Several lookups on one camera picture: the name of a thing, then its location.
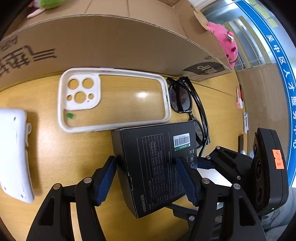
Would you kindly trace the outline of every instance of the black box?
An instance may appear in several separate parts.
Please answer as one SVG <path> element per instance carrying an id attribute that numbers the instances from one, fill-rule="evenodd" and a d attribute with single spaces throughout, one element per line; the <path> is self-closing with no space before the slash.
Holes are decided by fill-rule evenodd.
<path id="1" fill-rule="evenodd" d="M 136 218 L 185 195 L 173 162 L 184 156 L 197 168 L 193 121 L 126 128 L 111 134 L 124 200 Z"/>

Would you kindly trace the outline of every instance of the black sunglasses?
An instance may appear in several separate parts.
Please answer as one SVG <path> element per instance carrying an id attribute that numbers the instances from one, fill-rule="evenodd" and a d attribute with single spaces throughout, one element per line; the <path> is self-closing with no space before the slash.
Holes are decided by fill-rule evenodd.
<path id="1" fill-rule="evenodd" d="M 197 95 L 194 87 L 187 77 L 181 77 L 178 81 L 169 77 L 167 78 L 167 81 L 172 84 L 169 87 L 169 95 L 170 103 L 173 110 L 177 113 L 188 113 L 189 121 L 194 121 L 197 148 L 202 147 L 199 153 L 199 156 L 201 156 L 205 145 L 209 142 L 207 119 L 199 96 Z M 194 117 L 192 113 L 191 97 L 193 97 L 193 99 L 195 100 L 203 125 L 197 118 Z"/>

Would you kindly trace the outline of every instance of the barcode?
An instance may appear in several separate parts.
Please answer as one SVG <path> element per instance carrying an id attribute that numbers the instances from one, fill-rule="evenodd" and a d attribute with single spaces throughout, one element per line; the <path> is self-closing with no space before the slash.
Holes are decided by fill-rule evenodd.
<path id="1" fill-rule="evenodd" d="M 178 139 L 174 139 L 174 142 L 175 142 L 175 147 L 177 147 L 177 146 L 180 146 L 180 145 L 190 143 L 190 139 L 189 139 L 188 136 L 185 136 L 185 137 L 181 137 L 181 138 L 178 138 Z"/>

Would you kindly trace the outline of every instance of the orange label with handwriting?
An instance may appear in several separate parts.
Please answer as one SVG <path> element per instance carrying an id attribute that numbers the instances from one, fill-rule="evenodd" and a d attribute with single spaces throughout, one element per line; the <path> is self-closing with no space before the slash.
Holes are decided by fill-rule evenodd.
<path id="1" fill-rule="evenodd" d="M 272 150 L 274 153 L 274 161 L 276 163 L 276 168 L 277 169 L 285 169 L 283 159 L 281 157 L 281 151 L 280 150 Z"/>

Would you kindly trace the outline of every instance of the blue banner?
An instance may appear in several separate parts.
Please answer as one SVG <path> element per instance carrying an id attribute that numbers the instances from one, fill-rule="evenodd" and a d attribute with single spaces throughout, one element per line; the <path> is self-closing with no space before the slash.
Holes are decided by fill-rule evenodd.
<path id="1" fill-rule="evenodd" d="M 296 172 L 296 82 L 290 62 L 277 37 L 264 19 L 244 0 L 236 2 L 237 6 L 250 18 L 260 31 L 276 60 L 284 88 L 289 112 L 289 146 L 286 158 L 289 185 L 292 185 Z"/>

